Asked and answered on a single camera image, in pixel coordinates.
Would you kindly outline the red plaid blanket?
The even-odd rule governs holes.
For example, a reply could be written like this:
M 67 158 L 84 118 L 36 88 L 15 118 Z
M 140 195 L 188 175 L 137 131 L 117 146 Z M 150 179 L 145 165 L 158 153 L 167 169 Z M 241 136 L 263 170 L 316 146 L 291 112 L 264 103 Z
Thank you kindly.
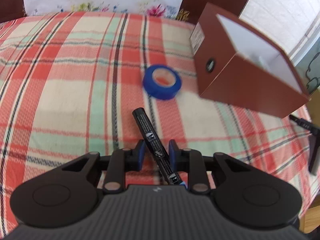
M 288 118 L 202 99 L 189 44 L 193 26 L 114 12 L 60 12 L 1 25 L 1 236 L 16 228 L 14 189 L 87 152 L 111 154 L 141 135 L 143 107 L 163 144 L 223 152 L 278 176 L 310 206 L 319 176 L 308 171 L 306 130 Z M 182 87 L 150 96 L 145 70 L 172 68 Z

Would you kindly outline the blue tape roll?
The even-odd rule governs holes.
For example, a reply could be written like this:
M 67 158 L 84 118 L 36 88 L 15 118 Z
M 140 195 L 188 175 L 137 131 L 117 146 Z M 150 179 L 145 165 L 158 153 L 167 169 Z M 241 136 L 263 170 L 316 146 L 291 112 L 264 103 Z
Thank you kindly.
M 145 70 L 143 87 L 153 98 L 173 99 L 182 87 L 180 76 L 165 65 L 154 64 Z

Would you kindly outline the black marker pen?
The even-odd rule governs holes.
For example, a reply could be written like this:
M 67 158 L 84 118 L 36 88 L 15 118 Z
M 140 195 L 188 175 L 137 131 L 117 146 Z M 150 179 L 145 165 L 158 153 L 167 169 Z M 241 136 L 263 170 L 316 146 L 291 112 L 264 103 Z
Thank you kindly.
M 157 135 L 144 108 L 139 107 L 132 112 L 142 137 L 155 160 L 163 179 L 169 185 L 186 186 L 180 175 L 170 165 L 169 155 Z

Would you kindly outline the brown cardboard box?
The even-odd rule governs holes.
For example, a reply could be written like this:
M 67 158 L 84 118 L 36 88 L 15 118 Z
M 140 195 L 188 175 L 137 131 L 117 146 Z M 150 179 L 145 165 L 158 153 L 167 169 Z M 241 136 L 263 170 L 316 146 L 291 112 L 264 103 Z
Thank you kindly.
M 309 101 L 285 52 L 230 12 L 207 3 L 189 40 L 200 97 L 279 118 Z

